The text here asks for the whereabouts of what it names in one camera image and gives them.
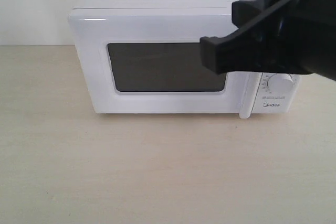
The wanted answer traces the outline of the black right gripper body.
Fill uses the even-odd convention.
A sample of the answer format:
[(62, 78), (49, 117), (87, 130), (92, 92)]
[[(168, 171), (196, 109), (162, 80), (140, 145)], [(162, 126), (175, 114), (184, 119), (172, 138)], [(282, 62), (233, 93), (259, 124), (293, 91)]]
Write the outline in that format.
[(258, 24), (253, 71), (335, 80), (335, 0), (252, 0)]

